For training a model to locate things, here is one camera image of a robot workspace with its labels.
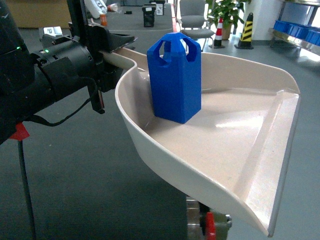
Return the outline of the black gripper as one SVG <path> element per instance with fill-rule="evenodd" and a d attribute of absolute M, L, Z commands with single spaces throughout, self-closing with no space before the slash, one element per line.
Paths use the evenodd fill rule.
<path fill-rule="evenodd" d="M 79 37 L 64 35 L 59 26 L 39 29 L 42 50 L 32 53 L 32 58 L 45 75 L 54 93 L 55 101 L 87 87 L 92 109 L 99 114 L 105 112 L 102 94 L 116 87 L 118 69 L 104 62 L 102 54 L 97 60 Z M 132 44 L 137 38 L 127 34 L 111 33 L 108 52 Z"/>

